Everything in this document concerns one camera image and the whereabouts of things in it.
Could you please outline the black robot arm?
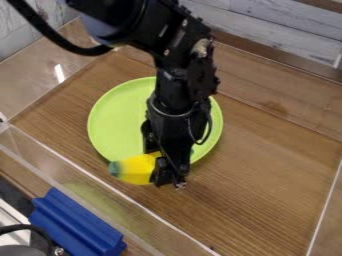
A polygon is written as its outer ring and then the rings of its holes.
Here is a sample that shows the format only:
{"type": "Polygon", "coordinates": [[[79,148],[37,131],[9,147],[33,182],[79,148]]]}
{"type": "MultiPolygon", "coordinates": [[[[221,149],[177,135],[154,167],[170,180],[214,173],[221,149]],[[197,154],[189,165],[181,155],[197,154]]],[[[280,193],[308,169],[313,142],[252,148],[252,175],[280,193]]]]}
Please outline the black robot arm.
{"type": "Polygon", "coordinates": [[[153,56],[156,88],[141,126],[147,153],[158,152],[151,182],[186,183],[192,150],[213,131],[212,100],[221,80],[210,27],[180,0],[65,0],[103,45],[130,45],[153,56]]]}

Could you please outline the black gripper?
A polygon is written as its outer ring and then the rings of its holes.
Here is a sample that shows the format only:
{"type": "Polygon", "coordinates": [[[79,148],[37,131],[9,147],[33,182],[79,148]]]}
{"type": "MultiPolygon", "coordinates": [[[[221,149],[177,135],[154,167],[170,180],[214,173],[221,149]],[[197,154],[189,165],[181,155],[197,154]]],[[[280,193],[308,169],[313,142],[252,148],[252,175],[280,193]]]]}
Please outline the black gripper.
{"type": "Polygon", "coordinates": [[[162,152],[150,181],[157,187],[186,186],[192,149],[202,145],[213,131],[210,99],[194,102],[188,110],[172,112],[156,94],[147,99],[146,121],[142,124],[143,152],[162,152]]]}

